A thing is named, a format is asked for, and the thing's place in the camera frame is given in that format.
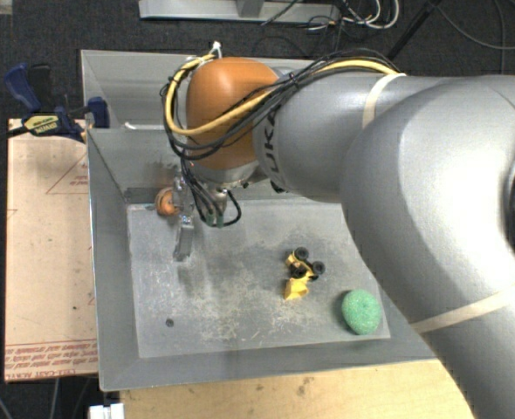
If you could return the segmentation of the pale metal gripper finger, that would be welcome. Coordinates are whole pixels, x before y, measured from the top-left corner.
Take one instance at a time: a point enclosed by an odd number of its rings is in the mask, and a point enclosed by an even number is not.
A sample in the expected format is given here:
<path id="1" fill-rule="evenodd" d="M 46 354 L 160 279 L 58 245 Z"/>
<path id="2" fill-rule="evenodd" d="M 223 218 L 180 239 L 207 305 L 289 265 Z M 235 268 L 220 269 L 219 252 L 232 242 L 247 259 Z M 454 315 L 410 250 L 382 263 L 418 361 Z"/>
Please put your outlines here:
<path id="1" fill-rule="evenodd" d="M 173 252 L 173 257 L 176 261 L 182 261 L 191 255 L 194 235 L 195 225 L 193 217 L 179 215 Z"/>
<path id="2" fill-rule="evenodd" d="M 176 176 L 172 188 L 172 202 L 178 213 L 189 212 L 189 188 L 183 176 Z"/>

